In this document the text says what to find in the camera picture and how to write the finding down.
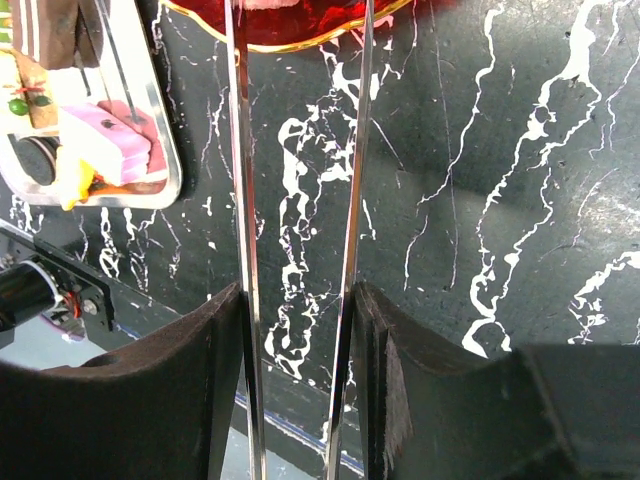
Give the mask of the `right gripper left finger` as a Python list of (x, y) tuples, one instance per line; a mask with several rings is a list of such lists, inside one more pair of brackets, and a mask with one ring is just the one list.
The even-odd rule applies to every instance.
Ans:
[(231, 284), (78, 367), (1, 367), (5, 479), (217, 479), (243, 356)]

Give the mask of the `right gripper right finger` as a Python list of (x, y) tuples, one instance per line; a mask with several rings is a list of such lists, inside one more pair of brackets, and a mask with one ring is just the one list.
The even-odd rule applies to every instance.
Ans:
[(354, 292), (369, 479), (635, 479), (639, 350), (526, 345), (487, 360), (381, 290)]

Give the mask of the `pink cake slice front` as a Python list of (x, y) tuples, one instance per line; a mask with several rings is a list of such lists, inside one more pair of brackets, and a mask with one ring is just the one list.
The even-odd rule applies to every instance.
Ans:
[(151, 121), (144, 127), (132, 127), (100, 105), (77, 103), (58, 108), (58, 129), (61, 146), (73, 150), (95, 170), (95, 155), (118, 156), (113, 169), (103, 173), (115, 186), (142, 181), (148, 175), (157, 177), (167, 170)]

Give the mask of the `stainless steel tray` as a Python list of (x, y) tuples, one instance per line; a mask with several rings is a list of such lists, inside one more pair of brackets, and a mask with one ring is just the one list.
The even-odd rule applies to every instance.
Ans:
[(1, 5), (1, 177), (35, 205), (161, 209), (183, 172), (137, 5)]

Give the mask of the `red three-tier dessert stand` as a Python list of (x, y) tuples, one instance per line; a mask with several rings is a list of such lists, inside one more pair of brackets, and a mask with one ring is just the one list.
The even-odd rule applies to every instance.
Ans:
[[(195, 21), (214, 38), (226, 40), (222, 1), (166, 1), (169, 9)], [(315, 47), (365, 23), (363, 1), (246, 1), (248, 49), (289, 53)]]

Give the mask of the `orange fish cookie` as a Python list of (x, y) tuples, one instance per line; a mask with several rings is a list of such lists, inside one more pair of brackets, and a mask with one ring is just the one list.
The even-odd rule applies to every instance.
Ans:
[(118, 188), (104, 179), (103, 173), (113, 169), (119, 157), (111, 154), (95, 155), (98, 170), (73, 150), (59, 146), (56, 150), (56, 178), (54, 181), (58, 203), (64, 211), (70, 211), (77, 203), (85, 203), (90, 197), (114, 195)]

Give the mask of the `black round cookie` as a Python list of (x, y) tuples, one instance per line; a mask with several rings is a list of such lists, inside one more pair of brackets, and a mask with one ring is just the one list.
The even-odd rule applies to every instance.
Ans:
[(16, 141), (14, 150), (24, 172), (37, 184), (51, 185), (56, 178), (57, 137), (29, 136)]

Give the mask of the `yellow cake slice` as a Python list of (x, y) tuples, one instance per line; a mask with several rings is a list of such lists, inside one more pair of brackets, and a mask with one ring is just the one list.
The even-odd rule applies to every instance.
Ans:
[(48, 71), (29, 57), (1, 51), (1, 133), (58, 133), (58, 105)]

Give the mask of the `brown chocolate cake slice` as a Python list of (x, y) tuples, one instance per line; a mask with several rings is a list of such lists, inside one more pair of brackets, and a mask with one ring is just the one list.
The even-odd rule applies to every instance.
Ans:
[(99, 66), (104, 36), (95, 1), (10, 1), (8, 7), (14, 50), (47, 70)]

